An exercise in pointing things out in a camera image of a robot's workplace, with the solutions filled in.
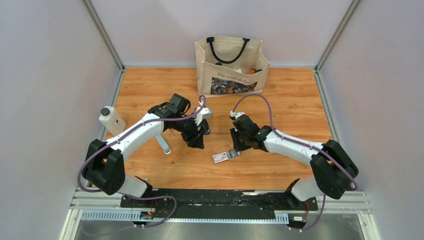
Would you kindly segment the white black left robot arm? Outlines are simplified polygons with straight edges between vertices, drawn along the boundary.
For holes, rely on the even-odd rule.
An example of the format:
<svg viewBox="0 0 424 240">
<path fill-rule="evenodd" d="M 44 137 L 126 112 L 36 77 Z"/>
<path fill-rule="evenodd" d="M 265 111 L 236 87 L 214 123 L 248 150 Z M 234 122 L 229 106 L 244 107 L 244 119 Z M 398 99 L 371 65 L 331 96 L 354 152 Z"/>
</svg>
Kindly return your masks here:
<svg viewBox="0 0 424 240">
<path fill-rule="evenodd" d="M 86 160 L 77 173 L 78 186 L 89 192 L 81 180 L 97 187 L 97 192 L 107 195 L 119 193 L 133 198 L 140 207 L 148 207 L 153 201 L 151 187 L 145 180 L 125 172 L 127 160 L 138 148 L 164 131 L 179 132 L 190 148 L 203 149 L 204 135 L 209 131 L 207 117 L 211 110 L 206 107 L 206 97 L 199 96 L 200 106 L 188 115 L 190 101 L 174 94 L 168 102 L 148 110 L 136 124 L 106 141 L 93 140 L 88 147 Z"/>
</svg>

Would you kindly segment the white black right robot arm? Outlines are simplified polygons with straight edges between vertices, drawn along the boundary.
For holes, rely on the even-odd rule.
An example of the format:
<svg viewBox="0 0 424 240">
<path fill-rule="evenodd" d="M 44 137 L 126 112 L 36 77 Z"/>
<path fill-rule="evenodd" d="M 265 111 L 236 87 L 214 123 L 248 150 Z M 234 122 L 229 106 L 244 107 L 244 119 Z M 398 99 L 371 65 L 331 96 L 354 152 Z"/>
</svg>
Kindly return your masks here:
<svg viewBox="0 0 424 240">
<path fill-rule="evenodd" d="M 285 203 L 299 209 L 307 200 L 319 196 L 340 199 L 347 190 L 356 190 L 359 169 L 339 142 L 313 142 L 293 137 L 269 125 L 258 127 L 244 112 L 230 112 L 233 147 L 280 154 L 311 168 L 313 175 L 294 180 L 285 191 Z"/>
</svg>

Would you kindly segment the staple box with staples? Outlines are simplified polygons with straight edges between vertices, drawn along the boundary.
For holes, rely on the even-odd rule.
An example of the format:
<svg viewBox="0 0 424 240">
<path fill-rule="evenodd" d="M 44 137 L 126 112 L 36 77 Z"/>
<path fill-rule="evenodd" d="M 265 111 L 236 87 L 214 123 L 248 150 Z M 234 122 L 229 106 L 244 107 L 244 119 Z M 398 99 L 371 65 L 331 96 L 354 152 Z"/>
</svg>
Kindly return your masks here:
<svg viewBox="0 0 424 240">
<path fill-rule="evenodd" d="M 235 149 L 231 149 L 225 152 L 217 153 L 212 156 L 212 160 L 214 164 L 222 163 L 228 161 L 233 158 L 237 158 L 241 156 L 240 151 L 236 151 Z"/>
</svg>

